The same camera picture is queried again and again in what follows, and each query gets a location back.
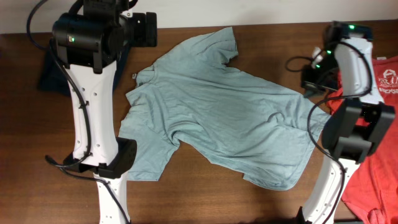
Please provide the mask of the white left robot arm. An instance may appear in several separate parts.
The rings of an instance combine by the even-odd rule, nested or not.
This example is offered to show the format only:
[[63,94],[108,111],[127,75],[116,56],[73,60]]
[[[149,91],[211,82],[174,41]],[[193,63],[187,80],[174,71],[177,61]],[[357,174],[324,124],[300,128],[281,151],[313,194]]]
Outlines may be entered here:
[[118,61],[132,47],[157,45],[157,16],[134,13],[134,1],[77,1],[54,23],[50,52],[70,88],[75,123],[73,151],[58,165],[98,187],[101,223],[130,223],[127,172],[134,140],[114,132],[113,88]]

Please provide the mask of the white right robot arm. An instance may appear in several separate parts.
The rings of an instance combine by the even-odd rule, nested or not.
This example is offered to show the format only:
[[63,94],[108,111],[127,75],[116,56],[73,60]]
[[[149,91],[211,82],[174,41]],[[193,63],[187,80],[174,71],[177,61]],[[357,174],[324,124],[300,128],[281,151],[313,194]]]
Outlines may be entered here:
[[326,122],[324,154],[315,187],[300,207],[296,223],[333,223],[349,179],[374,154],[396,117],[386,105],[374,78],[373,34],[369,27],[333,21],[323,32],[323,48],[301,69],[306,98],[343,88],[338,109]]

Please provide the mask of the light teal t-shirt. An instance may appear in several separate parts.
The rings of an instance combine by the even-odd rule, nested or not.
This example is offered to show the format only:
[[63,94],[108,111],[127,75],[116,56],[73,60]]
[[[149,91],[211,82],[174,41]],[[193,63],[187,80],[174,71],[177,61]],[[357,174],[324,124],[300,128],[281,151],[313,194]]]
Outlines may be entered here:
[[128,179],[158,181],[181,142],[265,189],[299,180],[329,115],[302,94],[228,62],[232,28],[183,41],[136,76],[119,136],[137,142]]

